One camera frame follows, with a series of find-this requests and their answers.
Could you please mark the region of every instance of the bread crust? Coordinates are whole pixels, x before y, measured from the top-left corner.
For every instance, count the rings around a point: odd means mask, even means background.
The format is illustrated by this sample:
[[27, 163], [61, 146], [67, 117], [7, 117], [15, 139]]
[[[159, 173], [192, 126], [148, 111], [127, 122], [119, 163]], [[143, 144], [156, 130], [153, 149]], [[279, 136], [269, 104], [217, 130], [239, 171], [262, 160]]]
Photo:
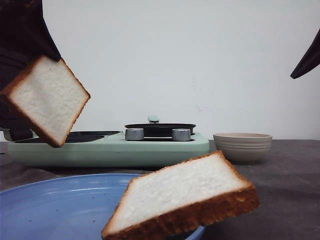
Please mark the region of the bread crust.
[[81, 82], [76, 78], [74, 73], [71, 71], [71, 69], [68, 67], [66, 62], [61, 58], [60, 61], [65, 65], [65, 67], [68, 69], [68, 71], [72, 74], [73, 78], [76, 80], [76, 82], [81, 86], [83, 91], [86, 93], [86, 99], [83, 101], [82, 107], [79, 109], [79, 111], [76, 113], [75, 118], [71, 122], [70, 126], [68, 127], [68, 131], [64, 136], [64, 140], [61, 142], [56, 141], [53, 137], [50, 136], [49, 133], [46, 132], [46, 129], [39, 126], [35, 120], [32, 119], [31, 116], [28, 116], [23, 109], [21, 109], [17, 104], [15, 104], [15, 101], [11, 98], [11, 94], [15, 91], [16, 88], [19, 87], [19, 85], [26, 79], [26, 77], [32, 73], [34, 67], [40, 62], [43, 58], [46, 58], [44, 55], [37, 56], [35, 59], [30, 61], [27, 66], [22, 69], [19, 74], [11, 81], [1, 92], [0, 92], [0, 98], [3, 100], [3, 102], [9, 107], [9, 109], [19, 118], [21, 118], [34, 132], [37, 134], [45, 143], [49, 144], [53, 148], [60, 148], [65, 143], [67, 136], [75, 124], [76, 120], [78, 119], [80, 113], [82, 112], [83, 108], [85, 107], [86, 103], [90, 99], [90, 94], [86, 91], [84, 86], [81, 84]]
[[[224, 158], [223, 153], [215, 151], [200, 157], [191, 158], [183, 161], [179, 164], [183, 164], [189, 161], [201, 159], [210, 155], [219, 155]], [[101, 232], [103, 240], [164, 240], [168, 236], [181, 234], [183, 232], [189, 232], [195, 230], [198, 226], [207, 226], [215, 222], [222, 221], [226, 217], [236, 217], [243, 213], [248, 213], [259, 206], [258, 195], [256, 193], [255, 186], [241, 176], [234, 166], [229, 163], [225, 158], [228, 167], [234, 174], [237, 175], [240, 181], [244, 181], [247, 186], [237, 189], [236, 191], [226, 192], [212, 198], [194, 202], [189, 205], [182, 206], [170, 212], [166, 212], [162, 215], [155, 216], [147, 219], [142, 223], [132, 225], [124, 230], [118, 232], [109, 232], [109, 227], [113, 224], [113, 216], [117, 214], [117, 209], [121, 205], [121, 202], [126, 198], [130, 185], [138, 178], [143, 178], [145, 175], [133, 178], [120, 200], [118, 206], [115, 208], [110, 221], [105, 225]], [[146, 175], [152, 175], [162, 171], [164, 167], [158, 171], [148, 173]]]

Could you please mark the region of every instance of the black pan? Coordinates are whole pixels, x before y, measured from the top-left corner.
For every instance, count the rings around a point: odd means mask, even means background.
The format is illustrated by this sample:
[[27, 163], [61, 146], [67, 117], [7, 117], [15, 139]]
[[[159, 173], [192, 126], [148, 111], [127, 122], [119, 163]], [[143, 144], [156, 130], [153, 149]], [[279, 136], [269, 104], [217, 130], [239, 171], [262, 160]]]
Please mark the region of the black pan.
[[145, 137], [172, 137], [172, 129], [190, 129], [192, 135], [195, 126], [195, 124], [188, 123], [141, 123], [125, 125], [127, 129], [143, 129]]

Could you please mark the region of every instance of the pan handle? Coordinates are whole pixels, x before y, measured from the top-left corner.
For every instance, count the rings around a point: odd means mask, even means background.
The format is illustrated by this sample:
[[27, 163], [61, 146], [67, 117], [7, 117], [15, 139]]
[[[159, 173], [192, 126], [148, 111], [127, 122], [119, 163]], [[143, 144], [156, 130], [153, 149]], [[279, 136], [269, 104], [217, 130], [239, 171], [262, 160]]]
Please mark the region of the pan handle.
[[149, 115], [148, 116], [148, 121], [150, 124], [158, 124], [159, 123], [159, 118], [156, 115]]

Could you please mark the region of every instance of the bread slice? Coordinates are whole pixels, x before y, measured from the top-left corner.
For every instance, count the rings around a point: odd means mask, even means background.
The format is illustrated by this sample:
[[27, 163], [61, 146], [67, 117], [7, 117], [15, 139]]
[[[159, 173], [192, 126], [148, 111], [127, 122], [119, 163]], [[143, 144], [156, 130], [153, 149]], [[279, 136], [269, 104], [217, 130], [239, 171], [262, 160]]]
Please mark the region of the bread slice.
[[254, 185], [216, 151], [132, 179], [101, 235], [163, 240], [258, 206]]
[[46, 143], [61, 147], [90, 98], [65, 61], [42, 55], [31, 61], [1, 92], [17, 117]]

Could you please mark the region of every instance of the blue plate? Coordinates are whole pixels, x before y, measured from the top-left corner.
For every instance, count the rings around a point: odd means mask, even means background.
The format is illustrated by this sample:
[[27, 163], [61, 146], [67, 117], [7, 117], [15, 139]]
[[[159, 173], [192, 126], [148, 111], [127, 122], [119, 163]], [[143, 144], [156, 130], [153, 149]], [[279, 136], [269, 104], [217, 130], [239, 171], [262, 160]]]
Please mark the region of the blue plate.
[[[0, 193], [1, 240], [101, 240], [101, 230], [136, 174], [62, 177]], [[199, 240], [204, 227], [175, 240]]]

